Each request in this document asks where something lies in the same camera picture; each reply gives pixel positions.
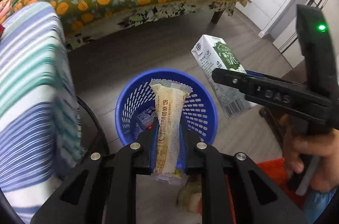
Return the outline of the right hand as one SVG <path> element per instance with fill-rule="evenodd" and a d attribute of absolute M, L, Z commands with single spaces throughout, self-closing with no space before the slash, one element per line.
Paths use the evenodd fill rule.
<path fill-rule="evenodd" d="M 284 114 L 280 125 L 286 128 L 283 140 L 284 165 L 288 175 L 300 174 L 304 170 L 301 154 L 319 156 L 321 161 L 314 174 L 310 186 L 319 192 L 330 192 L 338 186 L 338 130 L 315 136 L 297 135 L 290 124 L 290 118 Z"/>

